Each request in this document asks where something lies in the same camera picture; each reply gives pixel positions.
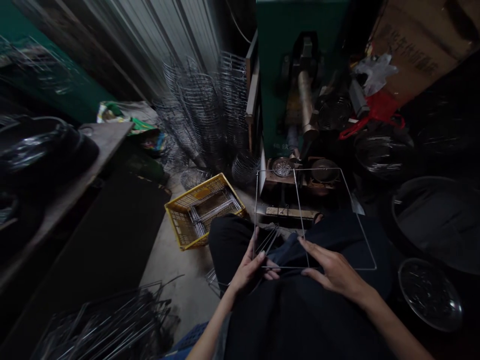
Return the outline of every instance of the floor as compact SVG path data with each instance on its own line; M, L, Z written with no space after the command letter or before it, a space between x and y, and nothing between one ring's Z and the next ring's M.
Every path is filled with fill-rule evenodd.
M172 199L185 192L177 175L170 178L167 187L172 192ZM248 213L253 214L255 196L237 188L235 191ZM166 285L162 292L162 299L171 299L172 313L180 318L180 323L174 331L175 343L196 324L208 321L220 301L204 278L212 268L212 258L208 246L187 251L179 250L172 225L168 216L165 215L140 285L159 280L166 283L183 275Z

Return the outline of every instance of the yellow plastic crate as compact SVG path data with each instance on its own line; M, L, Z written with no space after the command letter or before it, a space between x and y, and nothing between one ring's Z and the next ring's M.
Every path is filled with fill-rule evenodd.
M237 210L232 203L229 206L226 206L213 217L202 222L205 226L206 234L202 237L198 237L195 231L195 225L189 216L190 207L195 206L200 217L207 214L209 211L226 202L227 198L221 192L221 189L223 188L229 188L231 190L233 196L235 196L240 204L240 210ZM247 215L245 205L242 203L223 173L219 173L166 203L165 209L170 218L171 225L175 232L176 241L178 242L181 251L196 249L207 245L210 223L213 219L226 214L235 214L241 218Z

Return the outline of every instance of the stainless steel bowl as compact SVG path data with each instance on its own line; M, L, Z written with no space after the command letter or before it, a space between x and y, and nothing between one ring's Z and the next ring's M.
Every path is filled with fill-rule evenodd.
M331 160L319 159L311 168L311 176L319 183L333 183L340 176L339 166Z
M293 166L288 157L278 157L270 163L273 173L281 178L288 178L293 174Z
M426 324L446 333L462 326L460 297L440 269L425 260L409 258L398 270L398 281L405 301Z

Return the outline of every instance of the person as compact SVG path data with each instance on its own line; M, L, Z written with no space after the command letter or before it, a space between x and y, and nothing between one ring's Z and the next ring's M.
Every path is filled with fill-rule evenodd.
M187 359L432 359L384 300L389 245L377 220L322 217L268 256L266 230L235 215L212 221L222 297Z

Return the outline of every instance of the cardboard box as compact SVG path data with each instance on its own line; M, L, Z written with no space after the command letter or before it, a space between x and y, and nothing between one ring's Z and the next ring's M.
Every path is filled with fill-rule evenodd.
M408 103L478 49L479 29L480 1L388 0L371 37L399 69L384 89Z

